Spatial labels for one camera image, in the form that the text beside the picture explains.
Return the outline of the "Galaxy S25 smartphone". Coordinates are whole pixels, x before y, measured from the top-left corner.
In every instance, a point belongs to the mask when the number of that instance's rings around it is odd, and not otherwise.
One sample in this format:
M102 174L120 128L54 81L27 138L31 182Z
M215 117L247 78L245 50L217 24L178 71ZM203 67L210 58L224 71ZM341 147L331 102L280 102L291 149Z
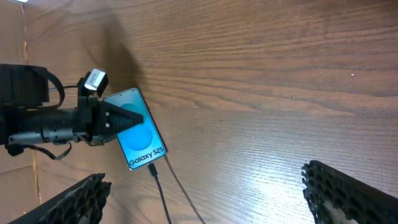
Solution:
M115 93L104 100L143 116L141 124L117 134L129 169L138 169L166 155L167 148L146 102L137 88Z

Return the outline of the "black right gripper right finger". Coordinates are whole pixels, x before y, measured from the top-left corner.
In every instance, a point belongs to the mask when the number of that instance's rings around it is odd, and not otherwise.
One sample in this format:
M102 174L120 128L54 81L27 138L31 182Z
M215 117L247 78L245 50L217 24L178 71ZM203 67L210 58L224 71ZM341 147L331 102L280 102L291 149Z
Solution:
M303 197L315 223L397 223L397 198L320 161L302 166Z

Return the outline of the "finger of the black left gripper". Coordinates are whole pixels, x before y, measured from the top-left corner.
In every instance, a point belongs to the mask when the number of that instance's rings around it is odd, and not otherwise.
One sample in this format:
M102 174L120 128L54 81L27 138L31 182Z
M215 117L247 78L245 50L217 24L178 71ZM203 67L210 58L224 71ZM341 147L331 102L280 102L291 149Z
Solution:
M105 101L99 103L98 133L114 135L144 122L143 115L112 105Z

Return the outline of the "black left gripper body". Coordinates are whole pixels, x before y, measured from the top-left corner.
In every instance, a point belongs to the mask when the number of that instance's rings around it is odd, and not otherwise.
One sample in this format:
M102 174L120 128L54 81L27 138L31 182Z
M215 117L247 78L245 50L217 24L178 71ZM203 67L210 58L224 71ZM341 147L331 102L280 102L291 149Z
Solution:
M103 146L116 138L106 127L106 106L97 97L79 96L74 111L73 134L77 142L83 141L89 146Z

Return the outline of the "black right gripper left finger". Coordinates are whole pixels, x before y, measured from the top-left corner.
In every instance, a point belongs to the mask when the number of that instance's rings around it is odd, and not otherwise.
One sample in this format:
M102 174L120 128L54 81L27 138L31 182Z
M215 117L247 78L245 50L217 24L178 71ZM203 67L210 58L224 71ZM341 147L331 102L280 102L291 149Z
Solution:
M104 177L91 174L10 224L98 224L111 191Z

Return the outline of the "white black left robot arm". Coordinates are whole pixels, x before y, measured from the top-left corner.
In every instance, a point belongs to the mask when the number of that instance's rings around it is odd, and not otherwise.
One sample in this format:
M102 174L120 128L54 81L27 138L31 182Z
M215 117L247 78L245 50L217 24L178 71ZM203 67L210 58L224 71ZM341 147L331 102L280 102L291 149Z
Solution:
M29 148L61 160L67 151L55 156L41 144L102 146L142 124L143 115L99 99L107 85L106 72L88 72L76 84L77 106L62 109L65 87L54 74L39 66L2 64L1 144L11 156Z

